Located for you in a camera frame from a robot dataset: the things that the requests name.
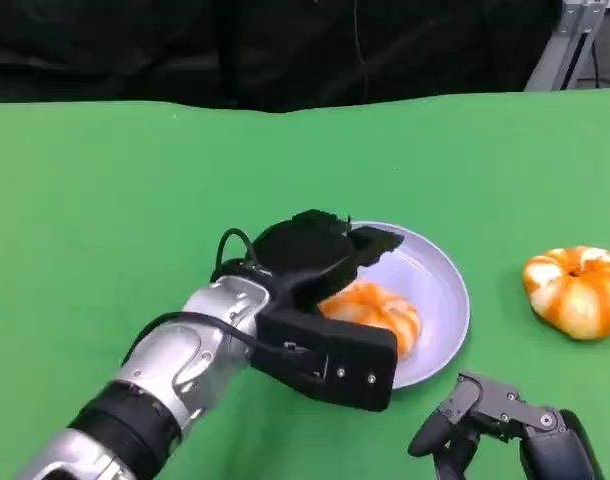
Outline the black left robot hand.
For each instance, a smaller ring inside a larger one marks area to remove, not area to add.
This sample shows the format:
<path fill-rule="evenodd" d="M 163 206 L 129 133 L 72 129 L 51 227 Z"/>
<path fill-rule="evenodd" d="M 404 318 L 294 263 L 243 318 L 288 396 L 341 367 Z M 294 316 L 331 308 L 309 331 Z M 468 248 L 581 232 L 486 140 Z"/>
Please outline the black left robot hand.
<path fill-rule="evenodd" d="M 314 312 L 356 280 L 361 267 L 376 264 L 402 242 L 400 234 L 308 210 L 266 228 L 246 258 L 271 273 L 298 309 Z"/>

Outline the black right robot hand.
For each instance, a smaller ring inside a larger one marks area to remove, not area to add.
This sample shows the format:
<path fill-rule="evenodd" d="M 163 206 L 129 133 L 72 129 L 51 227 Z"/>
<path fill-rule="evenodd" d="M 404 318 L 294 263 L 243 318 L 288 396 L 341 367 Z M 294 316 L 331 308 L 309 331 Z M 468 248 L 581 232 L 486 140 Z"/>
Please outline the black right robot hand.
<path fill-rule="evenodd" d="M 492 378 L 461 372 L 455 388 L 414 435 L 407 452 L 431 456 L 438 479 L 464 479 L 487 435 L 519 439 L 519 459 L 528 479 L 602 479 L 589 437 L 568 409 L 532 405 L 519 390 Z"/>

